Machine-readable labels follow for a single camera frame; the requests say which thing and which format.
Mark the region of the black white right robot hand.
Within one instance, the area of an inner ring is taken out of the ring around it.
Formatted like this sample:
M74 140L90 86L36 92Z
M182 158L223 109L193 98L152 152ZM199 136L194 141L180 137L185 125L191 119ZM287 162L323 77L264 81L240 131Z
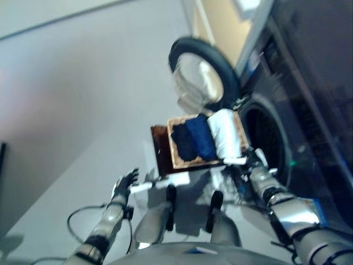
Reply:
M269 168L268 161L262 149L253 149L252 147L244 150L240 157L227 157L222 160L227 166L241 166L245 169L264 166Z

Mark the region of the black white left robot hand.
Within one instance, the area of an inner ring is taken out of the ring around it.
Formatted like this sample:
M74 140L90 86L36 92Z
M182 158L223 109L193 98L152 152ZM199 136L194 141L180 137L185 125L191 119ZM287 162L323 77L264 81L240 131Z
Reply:
M128 198L131 193L135 194L152 188L152 182L138 183L138 176L138 168L134 168L127 174L120 176L113 186L111 198L118 196Z

